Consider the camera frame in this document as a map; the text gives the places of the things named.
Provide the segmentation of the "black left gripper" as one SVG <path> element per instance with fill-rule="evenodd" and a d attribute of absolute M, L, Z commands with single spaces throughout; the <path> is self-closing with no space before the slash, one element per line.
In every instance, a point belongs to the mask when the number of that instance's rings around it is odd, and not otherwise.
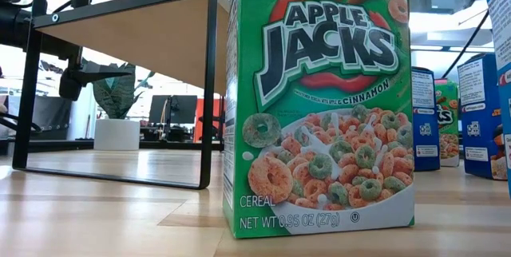
<path fill-rule="evenodd" d="M 128 76 L 131 73 L 127 69 L 122 69 L 117 64 L 100 65 L 93 61 L 82 61 L 82 50 L 82 47 L 76 46 L 68 59 L 68 66 L 63 71 L 60 79 L 60 97 L 77 101 L 81 88 L 88 84 L 116 86 L 120 82 L 132 80 L 132 77 Z"/>

